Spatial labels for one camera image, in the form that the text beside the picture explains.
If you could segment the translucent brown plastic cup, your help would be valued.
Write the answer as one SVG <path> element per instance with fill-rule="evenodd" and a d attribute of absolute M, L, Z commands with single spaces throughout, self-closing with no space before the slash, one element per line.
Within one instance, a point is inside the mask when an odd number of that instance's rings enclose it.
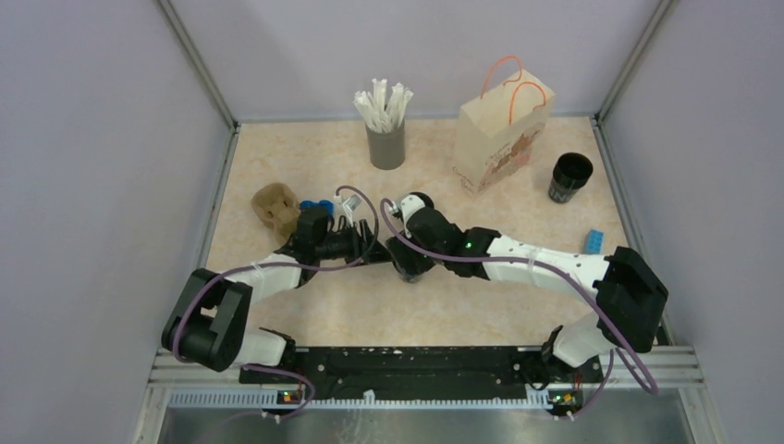
<path fill-rule="evenodd" d="M 395 269 L 400 279 L 407 283 L 418 282 L 426 272 L 426 269 L 416 261 L 396 261 Z"/>

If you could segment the teddy bear paper bag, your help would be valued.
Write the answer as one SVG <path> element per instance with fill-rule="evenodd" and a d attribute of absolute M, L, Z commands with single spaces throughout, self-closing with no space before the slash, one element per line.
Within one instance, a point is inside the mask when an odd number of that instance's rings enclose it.
<path fill-rule="evenodd" d="M 451 171 L 476 197 L 529 163 L 556 93 L 516 55 L 498 59 L 480 94 L 459 109 Z"/>

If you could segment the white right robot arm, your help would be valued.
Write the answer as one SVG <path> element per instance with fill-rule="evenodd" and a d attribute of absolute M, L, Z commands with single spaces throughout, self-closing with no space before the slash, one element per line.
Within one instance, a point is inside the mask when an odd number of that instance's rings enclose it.
<path fill-rule="evenodd" d="M 404 226 L 396 241 L 418 260 L 461 278 L 566 293 L 590 307 L 588 315 L 558 328 L 544 346 L 542 367 L 549 378 L 566 381 L 580 365 L 616 347 L 628 354 L 652 350 L 668 290 L 632 248 L 618 247 L 610 255 L 564 253 L 489 228 L 461 230 L 427 206 L 383 213 L 387 224 L 394 217 Z"/>

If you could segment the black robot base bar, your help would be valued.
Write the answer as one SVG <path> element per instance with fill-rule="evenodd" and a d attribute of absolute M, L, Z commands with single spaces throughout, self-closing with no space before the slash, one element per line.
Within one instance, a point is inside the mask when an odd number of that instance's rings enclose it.
<path fill-rule="evenodd" d="M 282 367 L 309 379 L 319 401 L 357 400 L 367 390 L 381 401 L 521 400 L 604 377 L 596 358 L 548 367 L 538 348 L 516 346 L 299 348 Z"/>

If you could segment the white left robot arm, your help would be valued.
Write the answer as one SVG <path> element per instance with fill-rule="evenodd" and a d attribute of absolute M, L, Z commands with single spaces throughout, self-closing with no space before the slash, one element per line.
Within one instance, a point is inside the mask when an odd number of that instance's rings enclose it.
<path fill-rule="evenodd" d="M 260 364 L 275 382 L 296 371 L 295 341 L 272 329 L 248 326 L 252 305 L 307 284 L 324 260 L 346 266 L 388 263 L 391 255 L 364 219 L 333 218 L 322 207 L 303 210 L 286 243 L 262 261 L 224 273 L 206 268 L 188 277 L 161 337 L 164 349 L 216 372 Z"/>

